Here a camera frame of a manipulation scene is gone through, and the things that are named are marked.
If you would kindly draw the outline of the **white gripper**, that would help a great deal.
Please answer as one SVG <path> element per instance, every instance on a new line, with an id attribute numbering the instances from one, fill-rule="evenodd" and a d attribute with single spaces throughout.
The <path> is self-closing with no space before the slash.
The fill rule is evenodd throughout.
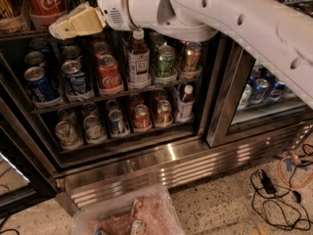
<path id="1" fill-rule="evenodd" d="M 97 0 L 97 3 L 104 15 L 88 2 L 80 4 L 49 26 L 52 36 L 65 40 L 92 35 L 102 32 L 107 24 L 114 30 L 132 31 L 136 28 L 129 14 L 128 0 Z"/>

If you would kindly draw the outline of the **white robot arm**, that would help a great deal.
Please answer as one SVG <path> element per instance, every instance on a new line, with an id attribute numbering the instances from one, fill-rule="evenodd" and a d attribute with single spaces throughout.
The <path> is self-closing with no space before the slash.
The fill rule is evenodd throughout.
<path id="1" fill-rule="evenodd" d="M 149 28 L 201 42 L 220 31 L 313 107 L 313 19 L 275 0 L 97 0 L 49 26 L 57 39 Z"/>

